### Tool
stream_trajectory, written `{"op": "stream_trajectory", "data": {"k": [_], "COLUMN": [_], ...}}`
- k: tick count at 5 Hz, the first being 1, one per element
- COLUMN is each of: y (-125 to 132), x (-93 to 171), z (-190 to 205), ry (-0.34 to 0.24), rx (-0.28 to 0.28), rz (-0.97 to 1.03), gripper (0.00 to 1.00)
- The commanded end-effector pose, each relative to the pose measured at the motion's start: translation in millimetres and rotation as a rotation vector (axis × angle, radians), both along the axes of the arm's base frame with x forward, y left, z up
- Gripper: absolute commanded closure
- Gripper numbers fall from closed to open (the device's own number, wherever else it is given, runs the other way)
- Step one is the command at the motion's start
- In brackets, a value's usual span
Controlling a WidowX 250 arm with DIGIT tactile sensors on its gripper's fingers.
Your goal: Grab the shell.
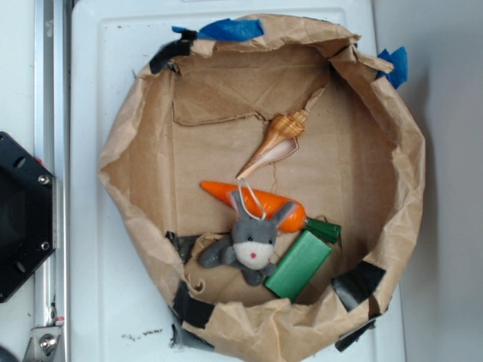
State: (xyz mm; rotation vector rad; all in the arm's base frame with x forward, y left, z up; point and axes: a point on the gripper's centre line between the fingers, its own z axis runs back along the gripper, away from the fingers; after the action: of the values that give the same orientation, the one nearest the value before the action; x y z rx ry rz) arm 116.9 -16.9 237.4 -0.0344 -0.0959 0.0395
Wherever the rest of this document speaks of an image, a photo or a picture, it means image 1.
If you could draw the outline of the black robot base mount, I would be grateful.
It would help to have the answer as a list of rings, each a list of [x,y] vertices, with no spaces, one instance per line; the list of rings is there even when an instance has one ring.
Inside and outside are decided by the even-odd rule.
[[[54,252],[54,176],[1,132],[1,302]]]

